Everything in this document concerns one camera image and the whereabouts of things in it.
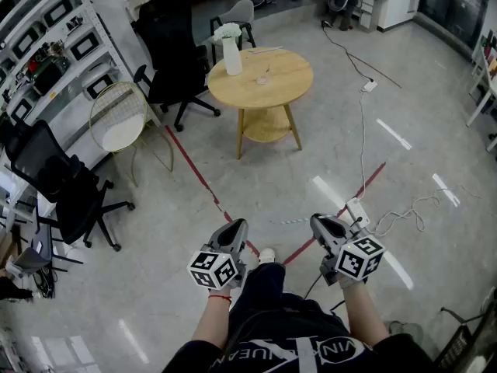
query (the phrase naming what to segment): gold wire chair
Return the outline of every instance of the gold wire chair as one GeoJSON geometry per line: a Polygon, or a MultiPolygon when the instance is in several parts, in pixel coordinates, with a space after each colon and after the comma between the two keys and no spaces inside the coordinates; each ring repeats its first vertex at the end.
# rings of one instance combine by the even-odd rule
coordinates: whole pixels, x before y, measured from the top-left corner
{"type": "Polygon", "coordinates": [[[169,167],[158,157],[154,149],[141,137],[147,125],[147,111],[149,109],[143,92],[131,82],[118,82],[107,86],[97,96],[93,103],[89,118],[89,129],[95,143],[104,151],[111,152],[116,157],[130,146],[134,147],[131,158],[131,182],[137,187],[134,178],[133,163],[137,153],[136,141],[140,140],[146,148],[150,149],[155,158],[169,171],[172,172],[174,154],[168,138],[159,131],[171,152],[169,167]]]}

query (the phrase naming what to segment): white cable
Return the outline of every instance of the white cable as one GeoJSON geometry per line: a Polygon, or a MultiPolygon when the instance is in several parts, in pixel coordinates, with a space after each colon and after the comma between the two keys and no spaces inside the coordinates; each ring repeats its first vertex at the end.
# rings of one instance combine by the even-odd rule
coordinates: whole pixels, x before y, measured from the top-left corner
{"type": "Polygon", "coordinates": [[[361,172],[363,173],[363,193],[358,196],[357,200],[362,200],[364,195],[366,194],[366,177],[364,175],[364,151],[366,150],[366,119],[364,119],[363,97],[367,91],[365,89],[360,89],[359,92],[360,92],[360,99],[359,99],[360,114],[363,117],[363,151],[360,154],[360,169],[361,172]]]}
{"type": "Polygon", "coordinates": [[[449,191],[452,191],[452,190],[455,190],[456,188],[458,187],[461,187],[463,188],[466,192],[468,192],[472,197],[477,197],[478,199],[481,199],[481,197],[479,197],[478,195],[474,195],[472,194],[469,190],[466,189],[466,187],[462,184],[458,184],[456,185],[454,188],[451,188],[451,189],[448,189],[448,188],[439,188],[437,190],[435,190],[433,192],[433,195],[431,196],[428,196],[428,197],[419,197],[418,199],[414,200],[414,202],[412,202],[411,204],[411,208],[409,210],[407,210],[405,213],[403,214],[400,214],[396,211],[389,211],[387,214],[385,214],[382,218],[380,218],[380,221],[378,221],[378,223],[376,224],[376,226],[374,227],[374,230],[373,231],[370,231],[368,228],[364,228],[366,230],[366,232],[369,232],[371,235],[375,235],[377,238],[382,238],[383,236],[385,236],[386,234],[388,234],[390,232],[390,230],[393,229],[394,227],[394,223],[399,219],[399,218],[404,218],[404,219],[408,219],[412,216],[412,214],[414,214],[416,216],[416,228],[418,229],[418,231],[420,232],[424,232],[426,227],[425,227],[425,221],[423,220],[422,218],[422,215],[416,211],[415,209],[415,204],[421,200],[429,200],[429,199],[433,199],[433,203],[435,204],[435,206],[439,207],[440,206],[440,199],[438,198],[438,196],[436,195],[436,193],[438,191],[441,191],[441,190],[449,190],[449,191]],[[388,216],[390,215],[394,215],[395,218],[394,220],[390,223],[390,225],[388,226],[387,230],[383,233],[379,233],[380,231],[380,226],[381,226],[381,223],[384,221],[385,218],[387,218],[388,216]]]}

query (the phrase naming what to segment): black pants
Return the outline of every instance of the black pants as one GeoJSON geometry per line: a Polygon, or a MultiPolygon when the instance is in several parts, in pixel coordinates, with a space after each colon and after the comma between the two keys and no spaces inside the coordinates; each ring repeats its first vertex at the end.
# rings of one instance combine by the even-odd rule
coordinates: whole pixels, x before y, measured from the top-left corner
{"type": "MultiPolygon", "coordinates": [[[[314,300],[304,300],[299,295],[283,293],[285,272],[285,266],[282,264],[265,263],[248,274],[242,294],[230,312],[230,333],[247,319],[247,315],[257,311],[290,309],[324,313],[314,300]]],[[[343,326],[342,320],[335,314],[328,317],[343,326]]]]}
{"type": "MultiPolygon", "coordinates": [[[[354,7],[357,5],[358,1],[359,0],[349,0],[347,2],[347,6],[343,10],[343,18],[342,18],[342,23],[340,23],[340,30],[349,30],[350,20],[352,19],[354,7]]],[[[337,11],[332,11],[330,18],[330,23],[332,25],[335,22],[337,16],[338,16],[337,11]]]]}
{"type": "Polygon", "coordinates": [[[32,298],[31,290],[19,289],[7,277],[0,277],[0,300],[5,298],[18,298],[20,300],[32,298]]]}

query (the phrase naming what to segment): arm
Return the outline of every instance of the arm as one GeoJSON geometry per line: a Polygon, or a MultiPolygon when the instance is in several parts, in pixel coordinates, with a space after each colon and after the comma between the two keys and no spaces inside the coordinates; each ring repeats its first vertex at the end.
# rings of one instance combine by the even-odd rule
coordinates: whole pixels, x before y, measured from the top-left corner
{"type": "Polygon", "coordinates": [[[350,333],[360,341],[374,346],[389,334],[381,322],[364,282],[356,282],[343,289],[349,316],[350,333]]]}
{"type": "MultiPolygon", "coordinates": [[[[228,297],[230,291],[230,287],[227,286],[221,291],[212,291],[210,295],[228,297]]],[[[207,306],[203,311],[192,340],[207,341],[222,350],[228,339],[229,312],[230,303],[228,300],[220,297],[208,298],[207,306]]]]}

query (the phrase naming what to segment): glass door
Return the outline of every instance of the glass door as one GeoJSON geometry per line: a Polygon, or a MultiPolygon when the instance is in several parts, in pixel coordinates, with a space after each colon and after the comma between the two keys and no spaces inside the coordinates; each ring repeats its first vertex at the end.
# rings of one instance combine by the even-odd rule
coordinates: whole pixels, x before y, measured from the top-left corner
{"type": "Polygon", "coordinates": [[[419,11],[474,48],[488,0],[421,0],[419,11]]]}

